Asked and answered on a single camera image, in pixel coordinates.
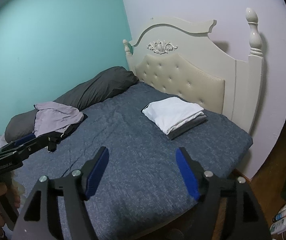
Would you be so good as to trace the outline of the long dark grey pillow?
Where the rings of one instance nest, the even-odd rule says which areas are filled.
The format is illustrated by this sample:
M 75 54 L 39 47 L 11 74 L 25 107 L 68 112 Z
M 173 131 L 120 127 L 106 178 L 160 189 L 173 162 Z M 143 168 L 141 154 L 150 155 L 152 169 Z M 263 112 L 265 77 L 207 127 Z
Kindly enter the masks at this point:
M 91 105 L 103 102 L 123 93 L 138 83 L 131 71 L 116 66 L 97 74 L 94 78 L 80 83 L 54 102 L 72 106 L 82 111 Z M 37 110 L 31 110 L 11 118 L 5 129 L 6 142 L 18 140 L 33 132 Z

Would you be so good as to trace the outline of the lilac and black jacket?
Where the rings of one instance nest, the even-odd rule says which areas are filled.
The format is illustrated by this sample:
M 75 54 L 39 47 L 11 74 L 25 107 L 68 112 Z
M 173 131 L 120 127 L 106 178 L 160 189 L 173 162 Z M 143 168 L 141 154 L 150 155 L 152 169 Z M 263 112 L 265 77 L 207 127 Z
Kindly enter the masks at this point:
M 36 137 L 48 139 L 48 152 L 54 152 L 57 145 L 88 117 L 75 107 L 53 101 L 38 103 L 34 107 L 37 112 L 33 133 Z

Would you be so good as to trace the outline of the folded grey garment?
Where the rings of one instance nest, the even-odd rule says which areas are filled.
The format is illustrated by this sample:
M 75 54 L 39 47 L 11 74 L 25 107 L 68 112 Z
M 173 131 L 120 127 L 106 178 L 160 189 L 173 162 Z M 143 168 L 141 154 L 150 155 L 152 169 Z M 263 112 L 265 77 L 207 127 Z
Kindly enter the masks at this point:
M 195 117 L 194 119 L 188 121 L 187 123 L 183 124 L 182 126 L 178 127 L 177 129 L 173 130 L 167 135 L 169 140 L 173 140 L 176 137 L 182 135 L 183 133 L 187 132 L 188 130 L 204 123 L 207 121 L 207 116 L 205 114 Z

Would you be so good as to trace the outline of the white garment with black trim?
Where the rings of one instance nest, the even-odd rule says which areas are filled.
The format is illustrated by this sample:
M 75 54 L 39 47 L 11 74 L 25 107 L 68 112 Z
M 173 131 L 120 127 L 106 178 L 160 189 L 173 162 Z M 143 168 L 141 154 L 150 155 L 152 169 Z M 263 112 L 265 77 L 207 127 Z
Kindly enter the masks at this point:
M 183 101 L 178 97 L 150 102 L 141 112 L 165 134 L 177 130 L 183 125 L 206 118 L 204 108 L 197 103 Z

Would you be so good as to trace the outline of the cream tufted headboard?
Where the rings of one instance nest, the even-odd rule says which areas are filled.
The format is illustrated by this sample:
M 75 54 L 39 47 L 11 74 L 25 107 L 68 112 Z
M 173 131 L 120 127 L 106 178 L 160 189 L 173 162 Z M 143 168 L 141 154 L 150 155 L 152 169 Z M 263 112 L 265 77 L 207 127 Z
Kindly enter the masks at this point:
M 247 61 L 231 57 L 210 40 L 216 20 L 192 23 L 156 17 L 136 39 L 123 42 L 129 69 L 155 89 L 223 114 L 250 132 L 259 105 L 264 58 L 253 9 L 246 9 L 246 20 L 250 27 Z

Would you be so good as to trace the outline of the blue bed mattress sheet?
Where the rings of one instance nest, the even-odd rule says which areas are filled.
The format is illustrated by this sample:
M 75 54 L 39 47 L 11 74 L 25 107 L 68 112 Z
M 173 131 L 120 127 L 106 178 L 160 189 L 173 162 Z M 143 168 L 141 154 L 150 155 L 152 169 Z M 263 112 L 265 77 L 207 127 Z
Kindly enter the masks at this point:
M 140 82 L 122 94 L 94 104 L 87 119 L 53 153 L 43 149 L 16 170 L 15 180 L 30 193 L 38 178 L 66 176 L 105 146 L 109 163 L 95 196 L 86 202 L 99 239 L 133 239 L 182 215 L 195 200 L 176 164 L 176 149 L 219 177 L 227 177 L 253 143 L 226 116 L 205 111 L 207 121 L 170 140 L 142 109 L 167 98 Z

